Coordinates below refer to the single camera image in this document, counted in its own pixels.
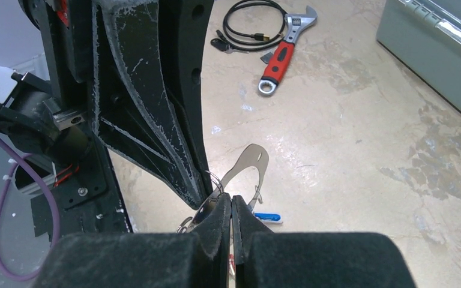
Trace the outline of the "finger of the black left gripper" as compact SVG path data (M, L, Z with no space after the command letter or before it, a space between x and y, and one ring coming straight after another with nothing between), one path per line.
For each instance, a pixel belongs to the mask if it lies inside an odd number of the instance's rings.
M160 59L167 96L175 108L196 171L200 196L211 193L203 141L201 72L212 1L160 1Z

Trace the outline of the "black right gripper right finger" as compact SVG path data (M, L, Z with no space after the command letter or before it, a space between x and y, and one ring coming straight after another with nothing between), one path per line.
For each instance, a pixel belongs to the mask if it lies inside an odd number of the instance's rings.
M237 287L415 287L397 246L373 232L274 233L232 198Z

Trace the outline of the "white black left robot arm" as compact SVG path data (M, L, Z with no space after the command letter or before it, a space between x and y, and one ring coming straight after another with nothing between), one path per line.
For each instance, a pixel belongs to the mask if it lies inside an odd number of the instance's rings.
M36 236L130 232L109 154L191 208L209 196L201 70L212 1L20 1L49 80L0 67L0 133L58 178L31 200Z

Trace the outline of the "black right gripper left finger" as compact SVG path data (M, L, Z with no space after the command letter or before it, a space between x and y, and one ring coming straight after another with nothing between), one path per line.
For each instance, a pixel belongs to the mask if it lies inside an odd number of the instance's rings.
M227 287L231 198L189 233L76 233L45 259L33 287Z

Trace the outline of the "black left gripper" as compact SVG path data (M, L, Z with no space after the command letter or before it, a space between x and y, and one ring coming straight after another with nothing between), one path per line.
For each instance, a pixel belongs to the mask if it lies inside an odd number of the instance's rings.
M93 77L94 134L195 209L205 197L163 80L159 2L18 3L40 31L54 97L84 106Z

